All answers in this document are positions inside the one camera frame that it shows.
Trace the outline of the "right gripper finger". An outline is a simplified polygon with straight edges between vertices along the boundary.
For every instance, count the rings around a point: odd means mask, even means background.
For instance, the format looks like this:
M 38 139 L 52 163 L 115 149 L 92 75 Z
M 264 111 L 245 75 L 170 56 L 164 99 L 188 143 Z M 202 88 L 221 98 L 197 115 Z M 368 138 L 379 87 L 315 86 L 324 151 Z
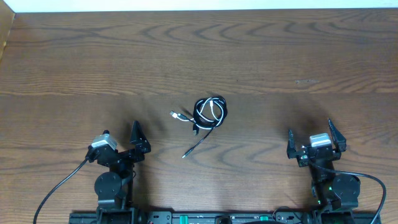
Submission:
M 339 152 L 346 150 L 346 138 L 337 130 L 331 119 L 328 119 L 329 129 L 332 135 L 333 144 Z
M 291 129 L 289 130 L 288 135 L 289 137 L 287 144 L 287 156 L 289 159 L 293 159 L 296 157 L 296 147 L 295 147 L 294 134 Z

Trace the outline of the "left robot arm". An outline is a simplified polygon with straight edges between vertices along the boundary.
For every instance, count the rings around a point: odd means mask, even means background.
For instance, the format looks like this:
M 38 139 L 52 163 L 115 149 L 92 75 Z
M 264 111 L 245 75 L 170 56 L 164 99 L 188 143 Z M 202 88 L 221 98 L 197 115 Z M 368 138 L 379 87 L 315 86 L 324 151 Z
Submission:
M 109 171 L 102 173 L 95 181 L 98 196 L 97 223 L 146 223 L 147 215 L 132 205 L 132 185 L 135 177 L 134 164 L 145 159 L 151 146 L 138 121 L 132 124 L 129 143 L 132 149 L 119 152 L 117 142 L 105 130 L 96 136 L 88 146 L 86 159 L 105 166 Z

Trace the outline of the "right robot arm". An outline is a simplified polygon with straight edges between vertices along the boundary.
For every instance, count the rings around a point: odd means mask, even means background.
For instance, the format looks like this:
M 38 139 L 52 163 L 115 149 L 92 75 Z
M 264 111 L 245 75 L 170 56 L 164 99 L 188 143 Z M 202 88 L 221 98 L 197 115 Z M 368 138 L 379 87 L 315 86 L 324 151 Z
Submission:
M 312 223 L 353 223 L 352 209 L 358 206 L 360 180 L 353 174 L 335 170 L 333 163 L 346 150 L 346 138 L 329 119 L 330 134 L 310 136 L 310 143 L 297 150 L 292 130 L 288 132 L 287 157 L 299 167 L 308 167 L 312 194 L 318 200 L 308 218 Z

